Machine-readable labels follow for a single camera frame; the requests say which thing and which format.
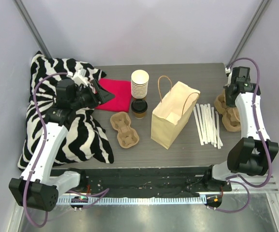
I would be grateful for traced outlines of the brown paper coffee cup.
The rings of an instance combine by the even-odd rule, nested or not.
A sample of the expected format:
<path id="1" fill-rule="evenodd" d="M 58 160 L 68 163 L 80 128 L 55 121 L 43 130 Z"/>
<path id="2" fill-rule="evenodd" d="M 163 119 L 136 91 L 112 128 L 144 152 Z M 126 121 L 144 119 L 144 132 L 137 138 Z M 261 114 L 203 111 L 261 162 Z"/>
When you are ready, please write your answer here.
<path id="1" fill-rule="evenodd" d="M 133 111 L 133 114 L 134 114 L 135 118 L 142 119 L 146 116 L 147 112 L 146 111 L 144 111 L 144 112 Z"/>

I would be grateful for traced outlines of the black plastic cup lid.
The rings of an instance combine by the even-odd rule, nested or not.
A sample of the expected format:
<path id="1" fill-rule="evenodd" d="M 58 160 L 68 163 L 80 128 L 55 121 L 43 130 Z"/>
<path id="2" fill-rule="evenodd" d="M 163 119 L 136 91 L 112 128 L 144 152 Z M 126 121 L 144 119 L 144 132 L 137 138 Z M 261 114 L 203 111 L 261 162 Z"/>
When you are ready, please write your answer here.
<path id="1" fill-rule="evenodd" d="M 136 99 L 131 103 L 131 109 L 133 112 L 141 114 L 147 110 L 148 104 L 143 99 Z"/>

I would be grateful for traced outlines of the brown pulp cup carrier single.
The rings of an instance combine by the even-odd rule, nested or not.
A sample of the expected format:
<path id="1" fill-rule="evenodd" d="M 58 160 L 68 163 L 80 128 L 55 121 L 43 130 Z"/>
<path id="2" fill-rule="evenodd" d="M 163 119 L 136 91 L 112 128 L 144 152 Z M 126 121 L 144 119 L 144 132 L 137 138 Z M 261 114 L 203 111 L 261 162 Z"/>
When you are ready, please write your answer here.
<path id="1" fill-rule="evenodd" d="M 139 142 L 139 136 L 131 127 L 131 119 L 126 112 L 118 112 L 110 118 L 112 128 L 117 131 L 119 145 L 124 148 L 135 146 Z"/>

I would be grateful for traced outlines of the brown paper bag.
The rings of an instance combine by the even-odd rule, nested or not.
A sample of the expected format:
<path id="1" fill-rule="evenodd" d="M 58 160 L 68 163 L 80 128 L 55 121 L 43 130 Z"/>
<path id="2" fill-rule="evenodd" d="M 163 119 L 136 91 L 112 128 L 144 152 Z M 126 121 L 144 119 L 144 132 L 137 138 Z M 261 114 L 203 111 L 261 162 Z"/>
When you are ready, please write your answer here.
<path id="1" fill-rule="evenodd" d="M 151 139 L 169 149 L 185 125 L 188 123 L 201 92 L 178 81 L 171 84 L 170 90 L 162 96 L 158 78 L 160 102 L 152 111 Z"/>

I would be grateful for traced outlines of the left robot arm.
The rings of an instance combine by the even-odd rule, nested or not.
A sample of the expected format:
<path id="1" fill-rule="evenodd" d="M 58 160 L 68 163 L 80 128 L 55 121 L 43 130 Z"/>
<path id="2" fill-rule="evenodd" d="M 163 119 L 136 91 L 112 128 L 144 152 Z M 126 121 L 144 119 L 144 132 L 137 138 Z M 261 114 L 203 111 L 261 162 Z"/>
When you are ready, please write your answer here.
<path id="1" fill-rule="evenodd" d="M 12 178 L 9 189 L 17 204 L 23 207 L 50 212 L 58 198 L 74 189 L 81 193 L 87 189 L 88 180 L 84 171 L 70 168 L 60 176 L 51 179 L 51 169 L 58 150 L 65 139 L 75 113 L 82 108 L 96 108 L 114 99 L 92 80 L 90 84 L 76 84 L 68 78 L 56 86 L 56 103 L 45 116 L 40 117 L 43 133 L 28 166 L 19 178 Z"/>

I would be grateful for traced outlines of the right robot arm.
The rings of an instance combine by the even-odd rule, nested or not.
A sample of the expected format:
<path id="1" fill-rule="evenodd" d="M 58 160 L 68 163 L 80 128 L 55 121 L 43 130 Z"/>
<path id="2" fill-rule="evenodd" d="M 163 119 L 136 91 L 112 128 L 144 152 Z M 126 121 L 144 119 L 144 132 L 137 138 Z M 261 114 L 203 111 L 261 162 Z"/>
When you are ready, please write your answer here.
<path id="1" fill-rule="evenodd" d="M 272 142 L 264 126 L 261 112 L 261 91 L 259 83 L 252 83 L 248 67 L 227 68 L 228 83 L 224 86 L 227 106 L 238 109 L 241 139 L 228 153 L 227 160 L 211 167 L 211 174 L 203 178 L 205 189 L 213 191 L 220 182 L 231 178 L 263 176 L 261 188 L 272 174 L 272 161 L 279 151 L 279 145 Z"/>

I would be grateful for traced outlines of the pink folded cloth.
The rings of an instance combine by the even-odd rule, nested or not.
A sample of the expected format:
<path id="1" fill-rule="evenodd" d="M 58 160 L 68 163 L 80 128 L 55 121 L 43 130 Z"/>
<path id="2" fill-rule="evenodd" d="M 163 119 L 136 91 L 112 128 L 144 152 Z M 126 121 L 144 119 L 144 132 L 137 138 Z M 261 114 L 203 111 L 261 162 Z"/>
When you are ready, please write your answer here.
<path id="1" fill-rule="evenodd" d="M 108 92 L 115 95 L 109 102 L 98 106 L 96 109 L 110 112 L 129 112 L 131 95 L 131 82 L 113 79 L 101 79 L 100 85 Z"/>

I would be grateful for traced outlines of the brown pulp cup carrier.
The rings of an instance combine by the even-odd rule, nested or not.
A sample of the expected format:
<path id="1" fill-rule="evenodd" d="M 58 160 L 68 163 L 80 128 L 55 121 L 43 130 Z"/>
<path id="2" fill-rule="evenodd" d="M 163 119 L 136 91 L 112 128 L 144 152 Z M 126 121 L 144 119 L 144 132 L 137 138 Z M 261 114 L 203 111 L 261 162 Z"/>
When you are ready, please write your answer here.
<path id="1" fill-rule="evenodd" d="M 241 131 L 240 116 L 236 107 L 229 107 L 226 105 L 225 90 L 218 95 L 214 101 L 215 109 L 222 115 L 221 120 L 229 132 Z"/>

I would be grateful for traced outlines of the white wrapped straw bundle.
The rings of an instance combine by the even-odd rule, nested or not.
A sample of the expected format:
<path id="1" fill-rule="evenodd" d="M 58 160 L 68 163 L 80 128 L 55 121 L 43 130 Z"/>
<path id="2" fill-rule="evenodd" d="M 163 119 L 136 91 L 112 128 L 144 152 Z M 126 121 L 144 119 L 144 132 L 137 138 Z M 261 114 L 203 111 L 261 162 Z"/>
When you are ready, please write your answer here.
<path id="1" fill-rule="evenodd" d="M 220 117 L 215 108 L 209 103 L 197 103 L 193 112 L 200 145 L 212 144 L 215 148 L 221 149 L 223 143 L 220 138 Z"/>

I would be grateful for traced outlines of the stack of brown paper cups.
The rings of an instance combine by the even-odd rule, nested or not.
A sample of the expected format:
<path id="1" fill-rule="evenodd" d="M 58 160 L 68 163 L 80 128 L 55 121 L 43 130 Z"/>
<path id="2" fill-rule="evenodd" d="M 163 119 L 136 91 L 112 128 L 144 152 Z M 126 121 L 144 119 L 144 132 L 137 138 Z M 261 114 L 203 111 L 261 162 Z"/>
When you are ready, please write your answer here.
<path id="1" fill-rule="evenodd" d="M 147 95 L 149 74 L 136 70 L 131 74 L 131 94 L 135 99 L 144 99 Z"/>

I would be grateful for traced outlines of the zebra print pillow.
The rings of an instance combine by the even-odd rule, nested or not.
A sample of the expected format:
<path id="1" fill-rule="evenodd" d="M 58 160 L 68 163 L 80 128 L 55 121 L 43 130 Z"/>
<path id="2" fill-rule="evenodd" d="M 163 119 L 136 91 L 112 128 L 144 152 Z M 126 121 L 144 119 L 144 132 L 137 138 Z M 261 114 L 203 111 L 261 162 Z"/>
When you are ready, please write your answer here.
<path id="1" fill-rule="evenodd" d="M 30 64 L 30 93 L 34 93 L 36 85 L 48 75 L 54 77 L 44 81 L 36 94 L 36 102 L 29 97 L 26 111 L 26 138 L 23 143 L 22 153 L 19 157 L 17 167 L 24 171 L 27 167 L 36 146 L 42 135 L 42 124 L 35 109 L 38 104 L 42 116 L 53 106 L 56 101 L 55 87 L 58 81 L 66 78 L 65 73 L 76 72 L 79 69 L 87 71 L 88 81 L 101 80 L 106 73 L 101 69 L 93 67 L 88 62 L 77 61 L 74 58 L 47 58 L 38 51 L 32 58 Z M 103 163 L 113 163 L 114 155 L 106 136 L 105 129 L 93 118 L 93 109 L 84 108 L 76 111 L 76 117 L 71 124 L 66 138 L 63 140 L 58 153 L 54 159 L 54 166 L 68 163 L 84 162 L 90 158 Z"/>

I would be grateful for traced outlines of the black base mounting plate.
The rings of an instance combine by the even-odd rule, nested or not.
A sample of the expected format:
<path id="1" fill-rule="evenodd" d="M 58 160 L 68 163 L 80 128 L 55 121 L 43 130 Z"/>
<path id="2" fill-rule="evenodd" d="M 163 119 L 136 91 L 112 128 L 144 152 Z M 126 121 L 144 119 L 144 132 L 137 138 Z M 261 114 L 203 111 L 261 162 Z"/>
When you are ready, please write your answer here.
<path id="1" fill-rule="evenodd" d="M 75 191 L 99 193 L 109 189 L 112 198 L 183 198 L 201 192 L 230 192 L 232 186 L 215 181 L 210 167 L 80 169 Z"/>

